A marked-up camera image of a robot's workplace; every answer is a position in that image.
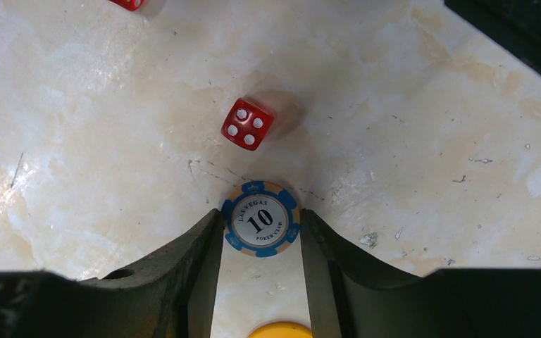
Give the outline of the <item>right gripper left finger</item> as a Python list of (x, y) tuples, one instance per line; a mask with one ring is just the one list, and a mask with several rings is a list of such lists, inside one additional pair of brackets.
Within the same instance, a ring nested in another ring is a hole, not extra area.
[(222, 248), (223, 218), (213, 209), (100, 279), (0, 272), (0, 337), (209, 337)]

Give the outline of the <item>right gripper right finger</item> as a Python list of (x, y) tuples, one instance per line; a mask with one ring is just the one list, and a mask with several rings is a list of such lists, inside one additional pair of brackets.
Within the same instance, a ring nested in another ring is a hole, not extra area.
[(417, 277), (307, 209), (300, 237), (315, 337), (541, 337), (541, 269), (443, 268)]

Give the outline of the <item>blue poker chip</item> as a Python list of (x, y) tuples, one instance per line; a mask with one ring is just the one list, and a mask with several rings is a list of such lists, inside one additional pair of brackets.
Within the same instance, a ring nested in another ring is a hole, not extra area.
[(301, 229), (298, 200), (284, 187), (250, 181), (235, 188), (221, 206), (224, 238), (235, 250), (272, 257), (295, 242)]

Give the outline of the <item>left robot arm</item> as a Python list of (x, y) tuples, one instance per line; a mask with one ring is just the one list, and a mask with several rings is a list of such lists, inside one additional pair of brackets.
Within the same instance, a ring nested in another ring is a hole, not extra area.
[(541, 1), (445, 0), (444, 5), (541, 75)]

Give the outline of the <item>orange round dealer button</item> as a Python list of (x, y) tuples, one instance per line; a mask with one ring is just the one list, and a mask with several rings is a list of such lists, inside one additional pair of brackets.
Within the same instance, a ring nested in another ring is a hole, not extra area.
[(312, 331), (299, 323), (274, 322), (252, 331), (248, 338), (312, 338)]

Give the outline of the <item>red die right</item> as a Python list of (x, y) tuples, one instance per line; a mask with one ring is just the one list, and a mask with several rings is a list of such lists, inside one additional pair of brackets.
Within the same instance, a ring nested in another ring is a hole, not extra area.
[(220, 133), (233, 144), (255, 151), (264, 140), (274, 121), (271, 110), (245, 98), (238, 98), (229, 110)]

